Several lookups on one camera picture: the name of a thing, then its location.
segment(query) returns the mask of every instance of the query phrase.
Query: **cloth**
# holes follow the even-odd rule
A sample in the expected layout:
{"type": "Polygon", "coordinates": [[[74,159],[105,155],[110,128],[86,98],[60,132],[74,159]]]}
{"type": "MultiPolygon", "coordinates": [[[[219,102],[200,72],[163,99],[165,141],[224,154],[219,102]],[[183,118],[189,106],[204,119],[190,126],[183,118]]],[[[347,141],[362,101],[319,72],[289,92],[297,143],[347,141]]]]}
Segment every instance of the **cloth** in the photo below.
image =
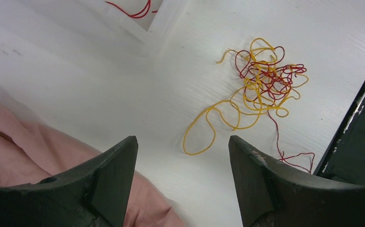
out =
{"type": "MultiPolygon", "coordinates": [[[[37,183],[99,152],[37,122],[20,121],[0,104],[0,187],[37,183]]],[[[183,227],[162,194],[135,172],[124,227],[183,227]]]]}

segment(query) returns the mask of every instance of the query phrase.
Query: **white table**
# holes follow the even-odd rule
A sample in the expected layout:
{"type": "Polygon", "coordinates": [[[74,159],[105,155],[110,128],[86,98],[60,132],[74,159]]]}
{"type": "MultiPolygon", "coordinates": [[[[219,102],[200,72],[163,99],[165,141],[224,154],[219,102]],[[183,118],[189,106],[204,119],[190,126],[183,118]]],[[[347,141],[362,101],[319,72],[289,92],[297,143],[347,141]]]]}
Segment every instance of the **white table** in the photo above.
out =
{"type": "MultiPolygon", "coordinates": [[[[217,123],[215,145],[195,157],[183,153],[181,142],[200,111],[239,87],[231,65],[215,61],[256,37],[284,46],[287,63],[309,70],[302,99],[287,102],[291,114],[277,120],[282,149],[315,152],[318,162],[365,79],[365,1],[192,0],[163,55],[146,59],[113,52],[17,1],[0,0],[0,89],[99,150],[136,135],[136,169],[188,226],[238,227],[227,148],[232,133],[217,123]]],[[[267,117],[237,134],[277,156],[267,117]]],[[[211,137],[199,124],[188,147],[198,150],[211,137]]]]}

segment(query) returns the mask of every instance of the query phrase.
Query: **yellow string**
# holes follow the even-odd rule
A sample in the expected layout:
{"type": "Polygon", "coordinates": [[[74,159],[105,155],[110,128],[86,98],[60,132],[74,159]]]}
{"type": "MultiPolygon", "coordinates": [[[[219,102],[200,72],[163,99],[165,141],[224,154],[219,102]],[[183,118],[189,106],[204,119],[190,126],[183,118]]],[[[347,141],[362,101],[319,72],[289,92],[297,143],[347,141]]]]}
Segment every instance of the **yellow string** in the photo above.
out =
{"type": "MultiPolygon", "coordinates": [[[[230,52],[234,52],[236,54],[238,54],[239,52],[233,49],[229,49],[227,50],[224,54],[223,57],[221,58],[220,61],[217,62],[217,64],[223,63],[226,55],[230,52]]],[[[239,88],[238,90],[236,90],[233,95],[230,97],[230,99],[228,100],[222,100],[220,102],[215,103],[214,105],[204,109],[196,118],[195,120],[190,124],[190,126],[188,127],[187,131],[185,132],[184,135],[184,140],[183,140],[183,149],[184,152],[187,155],[199,155],[205,151],[207,151],[208,149],[210,149],[212,147],[212,145],[214,144],[214,141],[216,139],[216,129],[214,128],[213,124],[210,122],[209,120],[209,113],[211,111],[216,111],[221,120],[228,125],[230,128],[232,128],[232,130],[244,130],[244,129],[248,129],[253,127],[254,125],[256,125],[256,123],[259,121],[259,118],[261,115],[265,115],[267,114],[270,110],[275,110],[276,111],[276,115],[279,117],[287,117],[289,115],[289,111],[288,109],[282,107],[282,105],[289,99],[295,99],[298,100],[301,98],[301,95],[299,94],[299,92],[297,90],[295,90],[295,88],[299,88],[301,86],[303,86],[304,84],[306,84],[309,81],[309,78],[304,75],[304,74],[300,74],[300,73],[295,73],[295,75],[298,77],[304,77],[306,80],[305,82],[301,83],[300,85],[297,86],[291,86],[291,90],[287,91],[286,93],[282,92],[285,96],[284,98],[279,101],[279,103],[276,103],[274,100],[272,100],[271,98],[261,94],[261,90],[265,88],[265,83],[267,84],[268,82],[271,81],[271,78],[269,77],[263,77],[260,78],[260,74],[262,70],[267,70],[268,72],[276,72],[276,70],[278,69],[278,67],[276,66],[276,62],[279,61],[278,59],[278,54],[276,53],[276,48],[273,47],[271,44],[269,44],[269,42],[267,42],[265,39],[263,38],[257,38],[254,39],[252,41],[252,43],[250,44],[250,50],[248,51],[250,54],[248,56],[244,56],[243,54],[239,53],[239,56],[246,62],[246,63],[250,63],[250,62],[254,62],[254,68],[256,69],[256,73],[252,74],[253,75],[253,79],[255,79],[255,82],[251,81],[249,78],[244,78],[243,82],[244,82],[244,86],[239,88]],[[253,45],[255,42],[257,41],[261,41],[263,42],[266,47],[259,47],[259,48],[253,48],[253,45]],[[265,60],[259,60],[257,57],[266,51],[270,51],[271,55],[270,61],[265,61],[265,60]],[[250,99],[249,97],[247,97],[247,92],[249,91],[254,91],[256,93],[255,98],[250,99]],[[294,93],[296,93],[296,96],[291,96],[290,93],[291,91],[293,91],[294,93]],[[239,94],[240,92],[242,92],[242,102],[244,104],[244,106],[249,110],[249,113],[247,112],[243,112],[239,105],[233,101],[233,99],[236,97],[237,94],[239,94]],[[223,113],[220,111],[219,108],[217,108],[217,106],[224,104],[224,103],[229,103],[238,113],[238,120],[236,124],[230,123],[228,122],[225,117],[223,116],[223,113]],[[285,114],[279,114],[279,111],[284,111],[285,114]],[[213,131],[213,139],[211,141],[211,143],[209,144],[209,146],[207,146],[205,149],[196,152],[196,153],[189,153],[187,152],[187,148],[186,148],[186,141],[187,141],[187,136],[188,133],[190,132],[190,130],[193,128],[193,126],[198,122],[198,120],[202,117],[205,116],[205,119],[207,121],[207,123],[209,124],[210,128],[213,131]],[[249,125],[249,126],[241,126],[240,122],[241,122],[241,116],[245,115],[245,116],[255,116],[255,120],[254,122],[249,125]]],[[[294,70],[292,69],[292,67],[294,67],[296,65],[292,64],[289,67],[289,70],[294,73],[294,70]]]]}

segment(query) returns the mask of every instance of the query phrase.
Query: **black object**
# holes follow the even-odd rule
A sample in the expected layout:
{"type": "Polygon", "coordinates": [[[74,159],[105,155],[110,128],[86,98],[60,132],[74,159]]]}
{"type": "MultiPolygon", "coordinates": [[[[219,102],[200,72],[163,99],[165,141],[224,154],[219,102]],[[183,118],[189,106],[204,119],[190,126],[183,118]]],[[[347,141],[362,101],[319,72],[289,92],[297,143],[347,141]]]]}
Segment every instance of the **black object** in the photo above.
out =
{"type": "Polygon", "coordinates": [[[0,188],[0,226],[122,227],[137,151],[128,137],[38,184],[0,188]]]}
{"type": "Polygon", "coordinates": [[[336,181],[365,185],[365,82],[315,174],[336,181]]]}
{"type": "Polygon", "coordinates": [[[365,226],[365,185],[302,172],[238,136],[229,150],[244,227],[365,226]]]}

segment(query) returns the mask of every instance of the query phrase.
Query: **red string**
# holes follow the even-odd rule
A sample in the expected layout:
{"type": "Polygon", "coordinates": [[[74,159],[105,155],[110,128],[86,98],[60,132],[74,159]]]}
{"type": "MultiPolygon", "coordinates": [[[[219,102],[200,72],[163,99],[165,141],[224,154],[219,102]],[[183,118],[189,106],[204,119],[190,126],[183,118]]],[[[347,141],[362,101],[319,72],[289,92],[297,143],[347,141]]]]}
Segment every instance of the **red string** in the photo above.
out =
{"type": "MultiPolygon", "coordinates": [[[[252,82],[252,83],[260,80],[261,84],[262,84],[262,86],[259,86],[260,95],[261,96],[267,95],[270,97],[270,99],[272,101],[274,101],[274,103],[276,103],[279,100],[283,100],[292,91],[293,84],[294,84],[293,77],[297,77],[297,74],[305,73],[307,71],[307,69],[305,68],[305,66],[303,64],[297,64],[297,65],[285,65],[283,67],[277,67],[275,70],[270,70],[271,67],[275,67],[285,57],[285,49],[282,46],[275,47],[274,49],[281,49],[283,51],[282,58],[279,61],[274,62],[274,63],[266,63],[263,61],[255,62],[251,58],[251,54],[249,51],[246,51],[246,50],[239,51],[235,55],[235,68],[238,71],[241,79],[248,79],[249,82],[252,82]],[[240,57],[243,56],[243,54],[247,55],[245,57],[246,64],[242,69],[240,69],[238,65],[239,65],[239,61],[241,59],[240,57]],[[258,67],[258,65],[267,67],[267,69],[260,69],[258,67]]],[[[276,125],[276,130],[277,130],[276,146],[277,146],[278,153],[280,155],[279,160],[282,162],[285,162],[291,166],[295,166],[300,169],[303,169],[306,172],[311,174],[312,169],[313,169],[313,162],[314,162],[314,159],[316,156],[315,153],[312,153],[312,152],[300,153],[295,156],[285,157],[284,151],[281,151],[280,147],[279,147],[280,133],[279,133],[277,121],[275,121],[273,119],[273,117],[270,115],[270,112],[267,112],[267,114],[270,117],[270,119],[274,122],[274,124],[276,125]],[[301,155],[311,155],[312,156],[310,169],[307,169],[307,168],[299,166],[299,165],[295,165],[295,164],[287,161],[289,159],[299,157],[301,155]]]]}
{"type": "Polygon", "coordinates": [[[130,18],[133,18],[133,19],[140,19],[140,18],[145,17],[149,13],[150,6],[151,6],[151,0],[148,0],[147,3],[146,3],[146,6],[139,13],[136,13],[136,14],[132,14],[131,15],[131,14],[127,13],[125,10],[123,10],[121,7],[119,7],[118,5],[116,5],[116,4],[112,3],[112,2],[105,1],[105,3],[110,4],[110,5],[114,6],[114,7],[116,7],[121,12],[125,13],[126,15],[128,15],[130,18]]]}

